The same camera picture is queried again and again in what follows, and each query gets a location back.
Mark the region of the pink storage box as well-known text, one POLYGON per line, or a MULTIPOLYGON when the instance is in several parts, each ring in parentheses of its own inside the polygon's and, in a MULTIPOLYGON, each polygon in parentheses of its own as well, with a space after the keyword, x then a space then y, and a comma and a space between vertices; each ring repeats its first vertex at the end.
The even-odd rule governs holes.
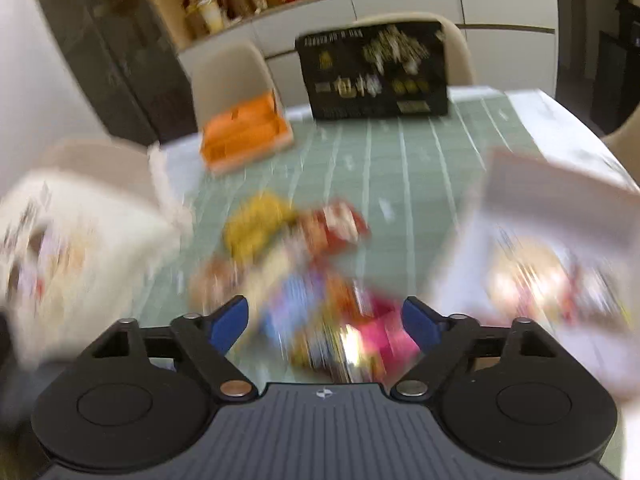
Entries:
POLYGON ((426 302, 538 323, 618 400, 639 395, 639 194, 506 150, 471 185, 426 302))

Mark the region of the beige chair left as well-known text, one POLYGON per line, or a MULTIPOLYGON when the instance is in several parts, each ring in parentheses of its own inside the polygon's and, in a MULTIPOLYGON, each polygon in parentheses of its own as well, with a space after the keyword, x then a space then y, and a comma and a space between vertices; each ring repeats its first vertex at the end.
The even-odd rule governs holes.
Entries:
POLYGON ((203 131, 215 116, 264 93, 274 95, 278 110, 282 101, 267 63, 250 41, 227 44, 204 54, 189 73, 194 115, 203 131))

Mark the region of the wooden shelf cabinet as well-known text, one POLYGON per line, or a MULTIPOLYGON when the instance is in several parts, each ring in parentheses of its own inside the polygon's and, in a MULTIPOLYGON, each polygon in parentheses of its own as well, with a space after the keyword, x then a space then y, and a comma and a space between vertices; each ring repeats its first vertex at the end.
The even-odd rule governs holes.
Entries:
POLYGON ((556 89, 558 0, 151 1, 187 74, 225 44, 248 40, 262 52, 288 104, 303 101, 298 36, 384 15, 431 13, 452 21, 465 36, 480 84, 548 94, 556 89))

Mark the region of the orange snack package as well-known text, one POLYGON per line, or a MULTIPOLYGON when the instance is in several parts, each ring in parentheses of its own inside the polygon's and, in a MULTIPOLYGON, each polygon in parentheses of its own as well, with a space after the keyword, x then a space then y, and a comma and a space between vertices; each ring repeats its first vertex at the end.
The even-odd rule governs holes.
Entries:
POLYGON ((226 174, 293 142, 291 125, 270 90, 213 117, 204 128, 200 154, 212 174, 226 174))

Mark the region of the black gift box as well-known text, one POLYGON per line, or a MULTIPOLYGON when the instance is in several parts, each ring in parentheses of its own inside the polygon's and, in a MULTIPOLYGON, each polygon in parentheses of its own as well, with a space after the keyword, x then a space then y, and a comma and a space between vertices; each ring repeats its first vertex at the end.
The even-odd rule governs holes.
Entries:
POLYGON ((317 120, 446 116, 445 34, 439 21, 322 30, 295 41, 317 120))

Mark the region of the yellow snack packet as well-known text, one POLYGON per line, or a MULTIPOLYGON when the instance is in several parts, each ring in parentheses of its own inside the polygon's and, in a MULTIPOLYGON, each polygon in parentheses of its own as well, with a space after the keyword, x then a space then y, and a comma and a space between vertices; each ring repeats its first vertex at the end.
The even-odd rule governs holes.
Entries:
POLYGON ((244 200, 224 224, 224 247, 236 263, 252 262, 297 216, 288 200, 271 192, 257 193, 244 200))

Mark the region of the white cloth bag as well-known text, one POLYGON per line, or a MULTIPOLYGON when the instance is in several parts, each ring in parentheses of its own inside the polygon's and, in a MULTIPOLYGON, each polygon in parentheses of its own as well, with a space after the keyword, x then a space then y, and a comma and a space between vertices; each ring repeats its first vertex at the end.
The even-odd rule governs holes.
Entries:
POLYGON ((192 232, 160 148, 67 140, 1 200, 1 312, 17 363, 81 352, 192 232))

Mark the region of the blue white snack packet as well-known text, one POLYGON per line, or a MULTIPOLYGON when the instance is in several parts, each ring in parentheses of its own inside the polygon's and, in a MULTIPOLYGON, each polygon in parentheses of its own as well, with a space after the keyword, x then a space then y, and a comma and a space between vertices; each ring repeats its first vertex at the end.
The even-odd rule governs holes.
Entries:
POLYGON ((322 311, 329 296, 329 277, 324 269, 311 268, 285 278, 267 299, 260 329, 285 359, 318 333, 322 311))

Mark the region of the red jujube snack packet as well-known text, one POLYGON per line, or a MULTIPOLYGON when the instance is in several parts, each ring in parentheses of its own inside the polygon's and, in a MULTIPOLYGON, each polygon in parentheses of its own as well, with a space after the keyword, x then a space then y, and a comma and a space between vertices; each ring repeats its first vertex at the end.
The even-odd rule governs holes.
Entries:
POLYGON ((344 252, 370 234, 363 216, 351 203, 340 198, 320 208, 305 210, 298 217, 298 223, 312 258, 344 252))

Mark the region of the magenta fried chicken snack bag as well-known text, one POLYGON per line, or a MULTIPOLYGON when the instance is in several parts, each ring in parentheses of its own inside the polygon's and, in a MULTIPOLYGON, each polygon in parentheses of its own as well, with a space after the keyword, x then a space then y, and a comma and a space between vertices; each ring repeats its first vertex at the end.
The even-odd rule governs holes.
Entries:
POLYGON ((414 363, 420 350, 401 322, 401 302, 374 292, 372 316, 344 324, 340 338, 349 382, 389 382, 414 363))

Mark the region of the green grid tablecloth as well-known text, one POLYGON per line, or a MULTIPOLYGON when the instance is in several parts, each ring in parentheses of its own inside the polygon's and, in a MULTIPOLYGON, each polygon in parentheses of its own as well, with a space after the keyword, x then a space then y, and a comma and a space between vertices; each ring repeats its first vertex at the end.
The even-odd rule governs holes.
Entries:
MULTIPOLYGON (((273 190, 296 206, 352 202, 373 237, 344 270, 411 294, 434 270, 470 187, 506 150, 577 166, 630 186, 592 139, 563 143, 515 122, 506 96, 454 104, 449 119, 316 126, 298 148, 194 191, 195 235, 184 260, 217 248, 224 220, 248 196, 273 190)), ((469 356, 427 400, 395 400, 366 384, 272 382, 254 400, 218 408, 168 479, 606 479, 601 463, 616 405, 596 378, 533 322, 480 326, 469 356)))

